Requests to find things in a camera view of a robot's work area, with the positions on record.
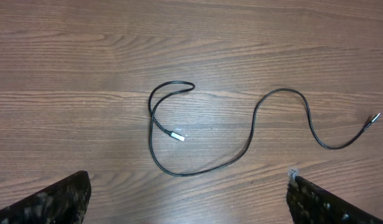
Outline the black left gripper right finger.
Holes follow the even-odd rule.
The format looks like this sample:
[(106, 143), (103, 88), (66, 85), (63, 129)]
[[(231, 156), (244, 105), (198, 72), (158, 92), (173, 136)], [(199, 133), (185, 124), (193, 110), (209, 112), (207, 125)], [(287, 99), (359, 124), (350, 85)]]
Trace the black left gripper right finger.
[(383, 220), (357, 208), (331, 192), (288, 171), (286, 201), (295, 224), (383, 224)]

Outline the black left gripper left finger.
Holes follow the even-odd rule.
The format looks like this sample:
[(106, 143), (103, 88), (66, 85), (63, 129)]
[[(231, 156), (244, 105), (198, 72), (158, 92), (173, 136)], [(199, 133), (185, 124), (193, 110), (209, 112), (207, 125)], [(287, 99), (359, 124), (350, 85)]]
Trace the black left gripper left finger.
[(90, 197), (90, 177), (80, 170), (1, 209), (0, 224), (82, 224)]

